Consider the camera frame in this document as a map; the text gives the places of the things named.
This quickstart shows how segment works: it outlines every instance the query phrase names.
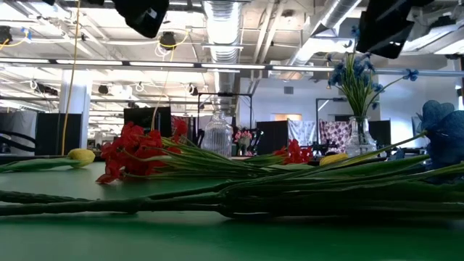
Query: pink fabric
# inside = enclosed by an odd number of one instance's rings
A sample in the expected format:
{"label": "pink fabric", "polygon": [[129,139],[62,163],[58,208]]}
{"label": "pink fabric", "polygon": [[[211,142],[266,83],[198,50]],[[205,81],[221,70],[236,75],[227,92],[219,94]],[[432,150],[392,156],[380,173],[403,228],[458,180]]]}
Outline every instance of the pink fabric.
{"label": "pink fabric", "polygon": [[330,148],[330,152],[345,153],[345,146],[351,134],[351,125],[347,122],[319,121],[320,143],[335,142],[338,148]]}

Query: green table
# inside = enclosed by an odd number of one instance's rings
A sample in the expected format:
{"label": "green table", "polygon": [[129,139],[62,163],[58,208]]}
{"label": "green table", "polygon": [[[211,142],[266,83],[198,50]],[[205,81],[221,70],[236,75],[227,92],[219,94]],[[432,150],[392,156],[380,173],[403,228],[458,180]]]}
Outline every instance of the green table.
{"label": "green table", "polygon": [[[103,163],[0,175],[0,189],[122,199],[205,186],[152,181],[99,186]],[[84,213],[0,218],[0,256],[15,260],[464,260],[464,223],[245,223],[206,212]]]}

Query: blue hydrangea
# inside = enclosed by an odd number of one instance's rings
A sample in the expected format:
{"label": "blue hydrangea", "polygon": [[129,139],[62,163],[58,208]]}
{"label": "blue hydrangea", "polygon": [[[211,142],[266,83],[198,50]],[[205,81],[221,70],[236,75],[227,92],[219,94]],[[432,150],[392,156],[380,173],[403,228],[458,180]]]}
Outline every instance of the blue hydrangea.
{"label": "blue hydrangea", "polygon": [[428,101],[423,105],[420,130],[430,139],[427,152],[432,168],[445,167],[464,160],[464,111],[455,111],[450,103]]}

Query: air duct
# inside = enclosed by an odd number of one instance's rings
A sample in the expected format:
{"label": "air duct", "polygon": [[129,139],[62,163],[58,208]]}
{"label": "air duct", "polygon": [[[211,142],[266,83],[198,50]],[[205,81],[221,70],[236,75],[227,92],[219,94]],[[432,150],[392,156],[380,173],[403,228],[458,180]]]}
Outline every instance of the air duct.
{"label": "air duct", "polygon": [[[207,32],[211,44],[211,57],[213,62],[235,64],[239,61],[239,49],[234,48],[240,39],[240,2],[234,1],[205,1],[204,12],[207,16]],[[233,92],[235,81],[234,72],[215,72],[216,92]],[[225,103],[220,101],[221,109]]]}
{"label": "air duct", "polygon": [[[336,29],[345,20],[345,18],[353,11],[354,8],[362,0],[328,0],[325,8],[318,15],[311,17],[310,35],[311,37],[329,32],[333,36],[337,36]],[[320,51],[317,46],[320,46],[319,41],[322,39],[309,38],[300,49],[298,49],[287,65],[303,66],[316,52]]]}

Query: window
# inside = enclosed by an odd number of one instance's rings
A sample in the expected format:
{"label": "window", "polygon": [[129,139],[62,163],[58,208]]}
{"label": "window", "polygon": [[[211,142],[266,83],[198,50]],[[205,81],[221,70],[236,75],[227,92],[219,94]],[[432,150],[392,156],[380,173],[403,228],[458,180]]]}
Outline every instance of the window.
{"label": "window", "polygon": [[301,114],[294,114],[294,115],[286,115],[286,114],[274,114],[275,121],[281,120],[302,120],[303,117]]}

